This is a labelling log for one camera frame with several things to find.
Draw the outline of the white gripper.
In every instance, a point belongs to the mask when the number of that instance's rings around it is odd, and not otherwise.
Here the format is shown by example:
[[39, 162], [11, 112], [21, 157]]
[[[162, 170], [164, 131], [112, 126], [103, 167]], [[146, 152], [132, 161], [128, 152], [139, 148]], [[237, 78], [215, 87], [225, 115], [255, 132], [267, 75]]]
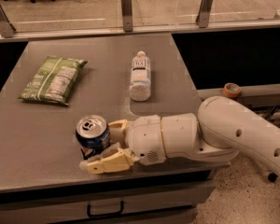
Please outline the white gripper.
[[[126, 119], [115, 120], [109, 122], [108, 127], [113, 145], [82, 161], [79, 164], [82, 171], [99, 175], [129, 170], [137, 161], [142, 165], [165, 162], [159, 116], [140, 117], [131, 124]], [[129, 148], [121, 146], [124, 140]]]

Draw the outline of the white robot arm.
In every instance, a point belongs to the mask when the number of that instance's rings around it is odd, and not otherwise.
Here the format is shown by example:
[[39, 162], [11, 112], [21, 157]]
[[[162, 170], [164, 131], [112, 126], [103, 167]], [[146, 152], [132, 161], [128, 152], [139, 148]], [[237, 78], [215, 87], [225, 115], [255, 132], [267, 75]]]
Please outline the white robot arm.
[[192, 113], [117, 120], [109, 124], [111, 146], [82, 161], [90, 174], [115, 173], [135, 163], [171, 158], [229, 161], [242, 152], [280, 176], [280, 129], [232, 99], [214, 96]]

